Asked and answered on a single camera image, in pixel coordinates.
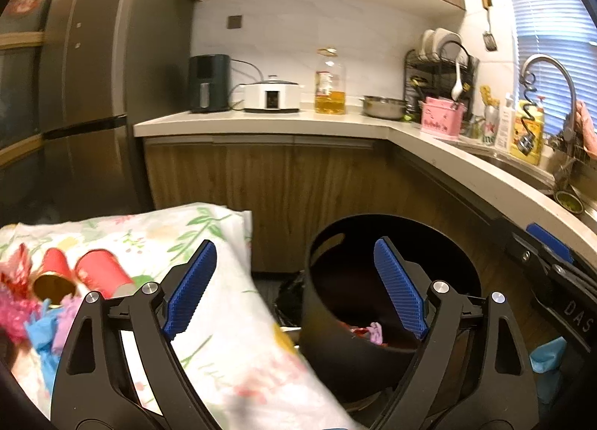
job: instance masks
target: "yellow detergent bottle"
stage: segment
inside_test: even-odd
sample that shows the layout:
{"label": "yellow detergent bottle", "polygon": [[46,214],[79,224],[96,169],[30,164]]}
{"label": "yellow detergent bottle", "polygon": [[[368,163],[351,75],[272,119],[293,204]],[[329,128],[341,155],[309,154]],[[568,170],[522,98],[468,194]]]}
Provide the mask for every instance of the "yellow detergent bottle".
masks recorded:
{"label": "yellow detergent bottle", "polygon": [[[541,160],[541,150],[543,148],[543,126],[545,124],[545,113],[543,109],[543,101],[545,97],[539,96],[537,98],[539,99],[537,106],[530,104],[526,100],[520,100],[518,102],[512,144],[510,144],[510,154],[534,166],[538,166],[539,161]],[[522,109],[525,105],[528,105],[527,110],[534,117],[534,120],[528,118],[528,115]],[[518,148],[518,141],[524,134],[526,134],[526,129],[522,125],[522,119],[524,119],[528,129],[535,135],[535,138],[532,141],[532,150],[528,156],[525,156]]]}

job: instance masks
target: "floral tablecloth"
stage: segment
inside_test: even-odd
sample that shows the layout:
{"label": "floral tablecloth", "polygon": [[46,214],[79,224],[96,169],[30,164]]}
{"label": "floral tablecloth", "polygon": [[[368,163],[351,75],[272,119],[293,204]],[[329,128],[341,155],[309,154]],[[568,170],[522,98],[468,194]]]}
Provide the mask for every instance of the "floral tablecloth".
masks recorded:
{"label": "floral tablecloth", "polygon": [[[25,243],[34,270],[50,247],[61,248],[72,268],[90,249],[105,248],[141,286],[162,280],[171,266],[188,260],[204,239],[216,245],[216,272],[189,328],[172,347],[220,426],[230,430],[355,428],[280,331],[251,280],[248,212],[190,204],[77,223],[5,226],[0,229],[0,261]],[[84,286],[80,291],[88,292]],[[123,333],[123,339],[141,403],[159,413],[132,333]],[[49,415],[49,395],[33,351],[20,350],[13,374]]]}

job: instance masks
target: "roller shade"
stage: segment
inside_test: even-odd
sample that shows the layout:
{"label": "roller shade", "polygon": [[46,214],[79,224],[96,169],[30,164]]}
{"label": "roller shade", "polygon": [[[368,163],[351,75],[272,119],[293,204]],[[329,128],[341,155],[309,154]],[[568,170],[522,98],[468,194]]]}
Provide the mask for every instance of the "roller shade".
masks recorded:
{"label": "roller shade", "polygon": [[[535,53],[545,53],[559,60],[568,70],[577,97],[587,103],[597,119],[597,28],[581,0],[512,0],[516,17],[519,66]],[[562,129],[570,110],[568,84],[552,65],[538,63],[532,68],[537,76],[537,94],[544,95],[545,131],[556,134]]]}

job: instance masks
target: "trash can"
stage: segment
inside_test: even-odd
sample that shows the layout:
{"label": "trash can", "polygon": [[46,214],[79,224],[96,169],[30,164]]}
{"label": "trash can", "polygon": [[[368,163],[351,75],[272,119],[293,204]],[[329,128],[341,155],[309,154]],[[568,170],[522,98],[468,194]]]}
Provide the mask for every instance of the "trash can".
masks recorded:
{"label": "trash can", "polygon": [[[477,271],[447,236],[417,221],[390,214],[360,214],[322,230],[307,252],[302,354],[338,401],[357,402],[398,384],[421,342],[406,331],[377,274],[375,242],[388,236],[408,262],[462,295],[481,296]],[[378,322],[380,346],[348,326]]]}

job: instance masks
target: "hanging spatula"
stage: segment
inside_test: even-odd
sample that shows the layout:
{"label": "hanging spatula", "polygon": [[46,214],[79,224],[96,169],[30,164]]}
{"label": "hanging spatula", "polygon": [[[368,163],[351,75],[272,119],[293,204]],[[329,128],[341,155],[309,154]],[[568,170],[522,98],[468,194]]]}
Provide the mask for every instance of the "hanging spatula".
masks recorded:
{"label": "hanging spatula", "polygon": [[487,51],[497,51],[497,43],[496,39],[491,32],[491,16],[489,9],[493,6],[492,0],[482,0],[483,1],[483,9],[487,11],[487,25],[489,27],[488,31],[483,33],[483,41],[485,42],[485,49]]}

